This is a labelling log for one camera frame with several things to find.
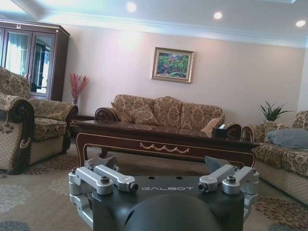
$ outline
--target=screw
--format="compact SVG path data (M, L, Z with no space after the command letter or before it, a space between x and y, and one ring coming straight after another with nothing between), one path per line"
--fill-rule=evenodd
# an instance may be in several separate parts
M202 191L202 192L205 192L205 191L208 189L207 185L206 185L206 184L202 184L202 183L199 183L199 184L198 184L198 188L199 188L200 191Z
M109 183L109 177L101 177L101 182L102 182L103 184Z
M236 178L234 176L227 176L227 182L235 183L236 182Z
M139 186L136 183L131 183L128 187L130 192L136 192L138 190Z

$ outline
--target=throw pillow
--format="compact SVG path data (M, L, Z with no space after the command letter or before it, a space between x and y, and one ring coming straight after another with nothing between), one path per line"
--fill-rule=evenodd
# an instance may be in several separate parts
M280 124L280 123L276 123L273 121L268 121L268 120L264 120L264 129L265 129L265 143L271 143L271 141L269 139L267 139L266 134L270 131L276 131L276 130L280 130L280 129L289 129L291 128L288 125L285 124Z
M211 119L208 124L201 129L201 131L206 132L206 133L212 133L213 128L218 128L220 125L222 125L224 122L224 116L220 116L214 119Z
M270 131L266 136L280 147L308 149L308 131L301 128Z
M130 117L128 112L125 110L121 109L120 107L116 106L114 103L111 103L112 109L115 110L117 117L120 119L121 122L127 122L127 123L132 123L133 118Z
M144 125L158 124L149 105L145 105L143 107L134 109L128 112L128 114L130 115L131 118L133 118L133 121L136 124L144 124Z

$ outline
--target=picture frame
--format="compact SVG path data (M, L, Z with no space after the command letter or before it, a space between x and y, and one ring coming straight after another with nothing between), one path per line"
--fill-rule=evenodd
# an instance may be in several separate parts
M194 52L155 47L152 79L191 83Z

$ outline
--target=wall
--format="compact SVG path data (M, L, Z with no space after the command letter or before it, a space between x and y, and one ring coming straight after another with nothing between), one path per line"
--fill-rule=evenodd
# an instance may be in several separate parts
M110 106L117 94L172 96L181 101L218 105L227 120L261 123L260 103L286 103L294 112L281 122L292 123L297 111L305 50L65 26L71 34L66 64L69 73L91 78L79 99L79 111L93 114ZM192 84L151 80L154 48L195 51ZM70 102L68 78L63 100Z
M298 100L298 111L304 110L308 110L308 50L306 50L303 77Z

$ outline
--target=gray pillow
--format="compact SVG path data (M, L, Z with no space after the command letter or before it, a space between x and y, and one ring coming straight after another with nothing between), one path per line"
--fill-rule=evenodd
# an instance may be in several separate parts
M308 149L308 131L301 128L270 131L266 137L280 147Z

